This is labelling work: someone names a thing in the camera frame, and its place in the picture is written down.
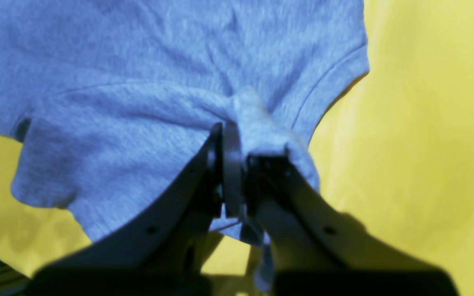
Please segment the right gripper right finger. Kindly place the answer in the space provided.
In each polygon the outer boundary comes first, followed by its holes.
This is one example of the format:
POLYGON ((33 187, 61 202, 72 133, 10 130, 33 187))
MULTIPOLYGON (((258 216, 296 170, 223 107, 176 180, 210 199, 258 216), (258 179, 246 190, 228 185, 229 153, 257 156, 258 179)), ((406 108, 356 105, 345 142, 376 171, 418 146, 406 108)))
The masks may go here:
POLYGON ((245 193, 270 237, 275 296, 459 295, 446 271, 331 208, 287 157, 249 157, 245 193))

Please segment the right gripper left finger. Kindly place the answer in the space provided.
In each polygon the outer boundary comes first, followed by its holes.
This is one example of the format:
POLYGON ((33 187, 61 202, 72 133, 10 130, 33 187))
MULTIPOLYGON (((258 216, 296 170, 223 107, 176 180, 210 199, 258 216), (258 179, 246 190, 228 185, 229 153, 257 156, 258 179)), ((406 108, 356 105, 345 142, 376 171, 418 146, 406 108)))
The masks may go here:
POLYGON ((199 152, 147 209, 107 238, 42 268, 29 296, 210 296, 201 275, 209 226, 236 217, 241 148, 233 122, 213 126, 199 152))

